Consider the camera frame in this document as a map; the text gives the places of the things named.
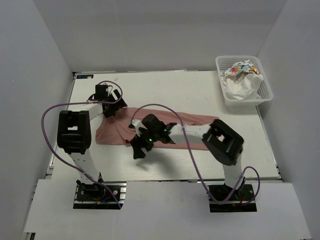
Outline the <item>pink t shirt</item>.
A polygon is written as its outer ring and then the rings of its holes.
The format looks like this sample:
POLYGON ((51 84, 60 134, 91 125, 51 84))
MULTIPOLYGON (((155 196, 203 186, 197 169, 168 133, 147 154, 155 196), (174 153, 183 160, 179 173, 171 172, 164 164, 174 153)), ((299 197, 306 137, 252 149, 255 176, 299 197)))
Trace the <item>pink t shirt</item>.
MULTIPOLYGON (((114 116, 108 118, 104 116, 101 125, 95 133, 96 143, 101 145, 124 145, 131 147, 130 140, 132 140, 136 132, 134 129, 131 129, 128 126, 136 110, 136 107, 125 107, 118 110, 114 116)), ((185 112, 177 113, 182 118, 183 123, 188 126, 211 124, 215 119, 219 119, 217 116, 198 115, 185 112)), ((134 119, 142 120, 148 114, 154 114, 165 124, 174 122, 180 124, 178 117, 171 111, 147 108, 139 110, 134 119)), ((188 140, 192 150, 208 150, 203 143, 191 143, 189 137, 188 140)), ((154 147, 162 149, 188 149, 184 139, 182 143, 178 144, 164 144, 160 141, 157 141, 154 143, 154 147)))

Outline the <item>white t shirt black print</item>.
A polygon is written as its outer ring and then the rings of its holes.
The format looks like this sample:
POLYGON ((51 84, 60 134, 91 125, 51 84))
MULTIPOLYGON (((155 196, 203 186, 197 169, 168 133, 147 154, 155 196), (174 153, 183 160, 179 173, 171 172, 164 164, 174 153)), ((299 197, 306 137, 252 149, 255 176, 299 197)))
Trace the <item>white t shirt black print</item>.
POLYGON ((258 94, 264 77, 261 74, 248 73, 221 77, 226 97, 230 100, 258 100, 258 94))

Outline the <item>white colourful print t shirt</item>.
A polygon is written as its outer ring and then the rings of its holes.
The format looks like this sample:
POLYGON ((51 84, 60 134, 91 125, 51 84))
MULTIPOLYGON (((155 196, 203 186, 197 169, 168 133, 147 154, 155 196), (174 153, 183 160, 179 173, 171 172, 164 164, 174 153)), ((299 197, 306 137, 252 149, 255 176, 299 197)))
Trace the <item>white colourful print t shirt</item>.
POLYGON ((245 61, 239 61, 234 63, 232 67, 222 72, 220 76, 222 78, 226 78, 226 77, 235 77, 241 74, 260 75, 261 73, 259 72, 258 68, 250 60, 245 60, 245 61))

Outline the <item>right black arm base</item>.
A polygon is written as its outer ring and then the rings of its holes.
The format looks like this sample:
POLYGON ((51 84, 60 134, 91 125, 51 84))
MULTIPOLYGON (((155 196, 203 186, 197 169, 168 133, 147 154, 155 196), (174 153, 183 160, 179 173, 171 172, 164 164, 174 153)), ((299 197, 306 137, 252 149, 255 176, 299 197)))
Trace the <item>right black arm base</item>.
MULTIPOLYGON (((208 186, 209 192, 217 201, 223 201, 232 188, 225 184, 208 186)), ((257 212, 254 189, 251 184, 245 184, 242 189, 236 190, 225 204, 217 204, 209 197, 209 210, 211 213, 253 213, 257 212)))

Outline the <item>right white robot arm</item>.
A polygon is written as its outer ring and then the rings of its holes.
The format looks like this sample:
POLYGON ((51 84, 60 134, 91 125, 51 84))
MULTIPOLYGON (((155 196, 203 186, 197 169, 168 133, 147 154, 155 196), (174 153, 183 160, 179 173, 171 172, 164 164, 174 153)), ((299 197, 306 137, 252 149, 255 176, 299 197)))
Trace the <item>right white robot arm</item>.
POLYGON ((190 147, 204 147, 222 164, 226 195, 233 200, 243 195, 241 156, 244 139, 222 120, 215 119, 204 125, 165 124, 149 114, 143 120, 132 120, 129 128, 135 130, 135 136, 129 141, 134 159, 144 158, 157 142, 173 147, 185 143, 190 147))

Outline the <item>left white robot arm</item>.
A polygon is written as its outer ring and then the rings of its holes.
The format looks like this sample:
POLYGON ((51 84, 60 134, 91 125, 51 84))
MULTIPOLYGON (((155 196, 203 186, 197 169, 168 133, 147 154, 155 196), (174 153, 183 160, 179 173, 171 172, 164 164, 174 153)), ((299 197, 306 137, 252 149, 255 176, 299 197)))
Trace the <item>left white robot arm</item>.
POLYGON ((112 117, 117 111, 127 107, 122 95, 122 90, 109 89, 107 84, 97 84, 95 93, 86 103, 74 110, 62 110, 59 113, 57 145, 73 160, 80 174, 77 183, 85 186, 90 196, 96 200, 105 196, 106 187, 101 184, 102 175, 90 153, 91 120, 100 115, 112 117))

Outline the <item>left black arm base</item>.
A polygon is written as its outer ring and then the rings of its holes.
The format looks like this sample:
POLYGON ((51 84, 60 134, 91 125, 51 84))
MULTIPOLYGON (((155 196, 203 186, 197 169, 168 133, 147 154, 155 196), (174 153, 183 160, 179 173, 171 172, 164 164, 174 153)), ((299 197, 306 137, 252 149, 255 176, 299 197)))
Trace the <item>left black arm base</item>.
MULTIPOLYGON (((122 207, 126 196, 126 183, 104 182, 112 191, 122 207)), ((119 210, 120 207, 112 194, 104 187, 96 184, 84 184, 77 181, 73 209, 79 210, 119 210)))

